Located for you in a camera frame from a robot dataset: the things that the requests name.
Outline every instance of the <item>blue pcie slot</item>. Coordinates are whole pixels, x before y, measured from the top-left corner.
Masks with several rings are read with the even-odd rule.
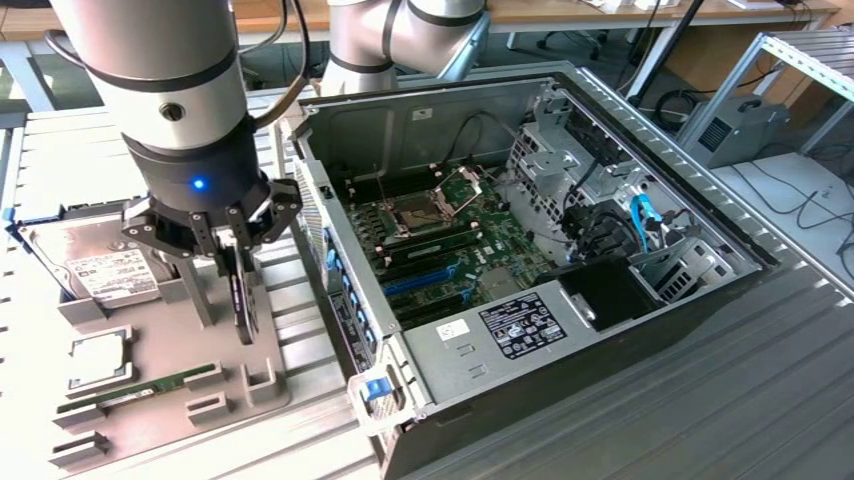
[[[409,292],[416,288],[428,287],[437,283],[442,283],[448,280],[452,280],[454,278],[454,275],[457,274],[457,267],[460,267],[460,264],[461,262],[457,262],[457,264],[452,265],[450,267],[446,267],[425,275],[420,275],[418,277],[414,277],[409,280],[405,280],[404,282],[400,282],[400,283],[396,283],[394,285],[388,286],[384,289],[384,293],[389,297],[392,295]]]

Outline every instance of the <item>screw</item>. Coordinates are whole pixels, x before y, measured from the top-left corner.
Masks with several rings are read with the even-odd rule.
[[[182,107],[178,103],[165,103],[161,106],[161,115],[170,122],[178,122],[182,118],[185,118],[185,107]]]

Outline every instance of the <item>motherboard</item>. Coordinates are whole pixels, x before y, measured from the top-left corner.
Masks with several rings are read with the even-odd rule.
[[[528,289],[554,265],[470,167],[440,185],[352,204],[349,217],[405,329]]]

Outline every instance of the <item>hard drive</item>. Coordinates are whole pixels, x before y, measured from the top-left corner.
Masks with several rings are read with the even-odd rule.
[[[122,211],[91,207],[61,220],[19,225],[18,233],[71,299],[119,308],[161,297],[175,268],[122,234]]]

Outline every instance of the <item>wooden desk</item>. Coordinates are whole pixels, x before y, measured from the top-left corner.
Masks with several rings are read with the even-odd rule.
[[[652,25],[662,28],[662,31],[653,44],[648,60],[641,66],[641,72],[629,91],[630,94],[640,88],[656,61],[661,57],[665,44],[672,38],[680,19],[689,8],[689,1],[684,0],[682,5],[665,8],[656,15]],[[828,0],[809,1],[813,22],[807,28],[817,28],[840,8]],[[313,40],[329,40],[330,15],[326,0],[302,0],[302,4]],[[261,42],[280,25],[280,0],[235,0],[234,5],[241,43],[250,45]],[[516,47],[520,33],[644,28],[652,14],[652,11],[634,6],[606,14],[589,4],[576,0],[490,0],[489,5],[493,15],[490,31],[512,33],[508,42],[509,48]],[[780,26],[772,27],[768,24],[788,24],[791,21],[792,16],[788,10],[743,10],[727,0],[707,0],[692,25],[764,24],[756,28],[771,31],[780,29]],[[22,87],[34,111],[54,110],[50,89],[45,86],[45,80],[38,69],[34,69],[31,61],[33,55],[53,53],[42,40],[45,30],[51,28],[62,28],[51,9],[9,9],[0,18],[0,35],[6,40],[0,43],[0,58]],[[709,69],[717,72],[719,77],[724,78],[729,73],[751,39],[744,40],[744,45],[740,42],[729,42],[728,51],[732,50],[733,55],[731,64],[717,58],[716,62],[709,65]],[[289,30],[280,42],[297,41],[300,41],[297,19],[292,16]],[[701,79],[716,78],[707,72],[699,75]]]

